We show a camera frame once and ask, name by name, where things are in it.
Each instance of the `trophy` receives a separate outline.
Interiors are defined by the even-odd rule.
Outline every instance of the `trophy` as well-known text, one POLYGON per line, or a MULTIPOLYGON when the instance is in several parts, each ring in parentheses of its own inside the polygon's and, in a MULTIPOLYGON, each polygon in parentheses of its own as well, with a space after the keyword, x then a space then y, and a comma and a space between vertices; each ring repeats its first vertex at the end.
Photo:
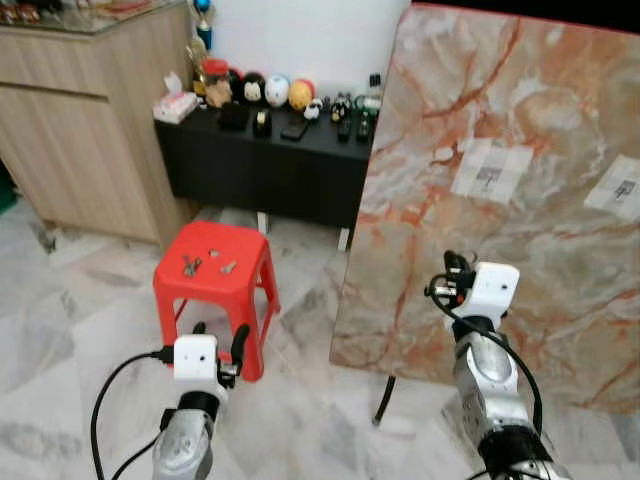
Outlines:
POLYGON ((204 42, 207 51, 211 50, 213 43, 213 31, 211 30, 211 19, 213 18, 212 0, 189 0, 191 14, 196 19, 196 33, 204 42))

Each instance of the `paper label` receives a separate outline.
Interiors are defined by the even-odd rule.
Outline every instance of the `paper label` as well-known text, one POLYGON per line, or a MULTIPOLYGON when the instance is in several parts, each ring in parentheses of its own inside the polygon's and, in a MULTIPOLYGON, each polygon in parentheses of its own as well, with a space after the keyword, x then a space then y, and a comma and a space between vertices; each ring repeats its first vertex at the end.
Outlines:
POLYGON ((631 222, 640 221, 640 160, 618 155, 584 205, 631 222))
POLYGON ((532 158, 533 149, 529 147, 494 147, 490 138, 474 139, 465 150, 451 191, 465 197, 509 203, 532 158))

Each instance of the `marble floor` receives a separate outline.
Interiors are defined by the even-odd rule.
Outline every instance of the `marble floor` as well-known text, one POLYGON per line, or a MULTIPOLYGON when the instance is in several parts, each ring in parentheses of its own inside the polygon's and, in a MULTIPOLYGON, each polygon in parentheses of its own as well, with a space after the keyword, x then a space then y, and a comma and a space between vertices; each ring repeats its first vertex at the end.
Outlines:
MULTIPOLYGON (((233 210, 199 216, 255 222, 233 210)), ((269 331, 264 377, 239 382, 218 422, 209 478, 462 480, 480 469, 460 433, 453 388, 400 380, 375 429, 385 378, 329 364, 348 259, 335 249, 337 231, 276 218, 269 240, 283 312, 269 331)), ((0 479, 94 478, 88 425, 97 391, 122 360, 160 346, 151 289, 159 258, 148 245, 44 232, 24 201, 0 215, 0 479)), ((202 306, 191 314, 200 315, 215 318, 202 306)), ((99 422, 109 477, 153 438, 175 400, 171 372, 153 360, 118 377, 99 422)), ((576 479, 640 478, 638 415, 550 398, 545 407, 545 442, 576 479)), ((146 454, 121 478, 150 472, 146 454)))

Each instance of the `tissue box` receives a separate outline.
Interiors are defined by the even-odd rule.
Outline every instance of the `tissue box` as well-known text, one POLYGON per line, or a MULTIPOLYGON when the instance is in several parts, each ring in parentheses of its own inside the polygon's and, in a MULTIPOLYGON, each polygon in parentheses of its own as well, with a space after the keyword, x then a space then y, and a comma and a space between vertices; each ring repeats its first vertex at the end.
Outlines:
POLYGON ((178 124, 198 105, 193 92, 180 92, 162 97, 153 105, 153 118, 161 122, 178 124))

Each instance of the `robotic arm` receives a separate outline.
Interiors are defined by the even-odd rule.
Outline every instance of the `robotic arm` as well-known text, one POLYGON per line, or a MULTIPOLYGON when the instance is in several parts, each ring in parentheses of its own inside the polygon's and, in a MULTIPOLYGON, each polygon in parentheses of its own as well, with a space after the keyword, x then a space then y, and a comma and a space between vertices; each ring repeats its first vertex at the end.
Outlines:
POLYGON ((213 335, 183 335, 174 345, 174 379, 185 393, 178 408, 166 410, 153 447, 153 480, 204 480, 213 465, 211 438, 218 411, 227 404, 227 389, 242 369, 249 327, 241 326, 231 346, 231 364, 218 360, 213 335))
POLYGON ((456 342, 454 375, 462 422, 487 472, 494 480, 570 480, 540 440, 542 413, 535 380, 508 347, 506 337, 496 333, 513 299, 518 270, 479 262, 474 271, 464 257, 451 251, 444 259, 446 273, 434 277, 425 295, 448 316, 456 342), (516 361, 524 367, 538 399, 533 424, 518 394, 516 361))

